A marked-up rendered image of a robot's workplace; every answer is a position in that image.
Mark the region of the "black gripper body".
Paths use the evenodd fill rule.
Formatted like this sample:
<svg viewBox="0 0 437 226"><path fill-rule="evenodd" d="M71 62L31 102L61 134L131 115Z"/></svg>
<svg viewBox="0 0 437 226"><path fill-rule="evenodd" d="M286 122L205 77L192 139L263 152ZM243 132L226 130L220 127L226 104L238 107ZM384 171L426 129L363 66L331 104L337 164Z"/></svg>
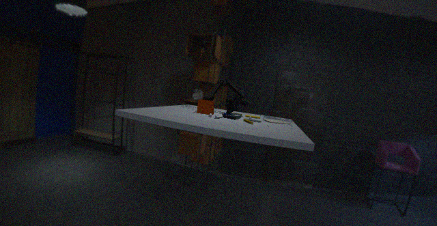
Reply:
<svg viewBox="0 0 437 226"><path fill-rule="evenodd" d="M226 104L226 106L233 108L234 110L238 110L238 107L236 106L238 104L237 100L234 100L234 104Z"/></svg>

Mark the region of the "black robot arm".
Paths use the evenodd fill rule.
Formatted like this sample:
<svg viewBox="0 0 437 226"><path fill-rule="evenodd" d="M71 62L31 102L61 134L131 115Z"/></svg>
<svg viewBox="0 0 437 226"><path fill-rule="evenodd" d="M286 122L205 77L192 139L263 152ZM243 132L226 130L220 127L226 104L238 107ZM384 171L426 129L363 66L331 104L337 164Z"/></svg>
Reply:
<svg viewBox="0 0 437 226"><path fill-rule="evenodd" d="M226 81L227 83L223 84L223 82ZM235 95L236 97L234 98L234 100L237 100L238 102L240 102L240 104L242 104L243 106L246 106L248 103L248 100L244 99L244 91L242 91L241 89L238 89L231 81L224 79L224 78L219 78L217 84L215 85L214 89L208 93L207 95L205 95L203 97L204 100L209 100L209 101L213 101L214 100L214 96L215 93L217 92L217 90L221 87L221 86L229 86L233 91L235 91ZM234 104L234 100L230 99L226 99L227 103L231 103Z"/></svg>

